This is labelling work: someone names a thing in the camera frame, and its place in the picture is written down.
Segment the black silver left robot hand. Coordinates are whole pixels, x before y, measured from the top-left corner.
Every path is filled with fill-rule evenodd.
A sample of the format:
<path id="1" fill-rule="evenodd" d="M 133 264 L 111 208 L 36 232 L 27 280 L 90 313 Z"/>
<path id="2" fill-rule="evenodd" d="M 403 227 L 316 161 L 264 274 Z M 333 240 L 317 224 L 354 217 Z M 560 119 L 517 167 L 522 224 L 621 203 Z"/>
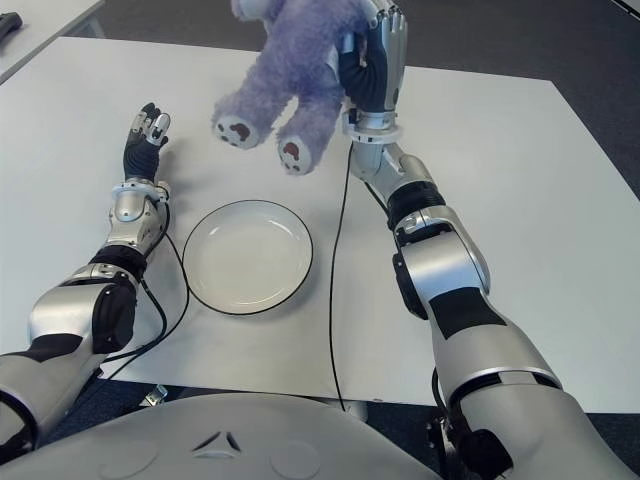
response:
<path id="1" fill-rule="evenodd" d="M 160 162 L 160 150 L 168 142 L 171 124 L 168 113 L 154 103 L 144 105 L 132 121 L 123 153 L 124 179 L 154 182 Z"/>

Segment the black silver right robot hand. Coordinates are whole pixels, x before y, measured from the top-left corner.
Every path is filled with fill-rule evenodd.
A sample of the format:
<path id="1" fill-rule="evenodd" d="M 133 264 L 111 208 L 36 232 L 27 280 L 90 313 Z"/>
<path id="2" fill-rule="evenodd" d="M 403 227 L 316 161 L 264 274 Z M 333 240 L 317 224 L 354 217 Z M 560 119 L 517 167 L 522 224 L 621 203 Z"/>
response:
<path id="1" fill-rule="evenodd" d="M 338 75 L 346 95 L 361 111 L 396 108 L 406 65 L 408 22 L 392 1 L 360 1 L 363 24 L 343 38 Z"/>

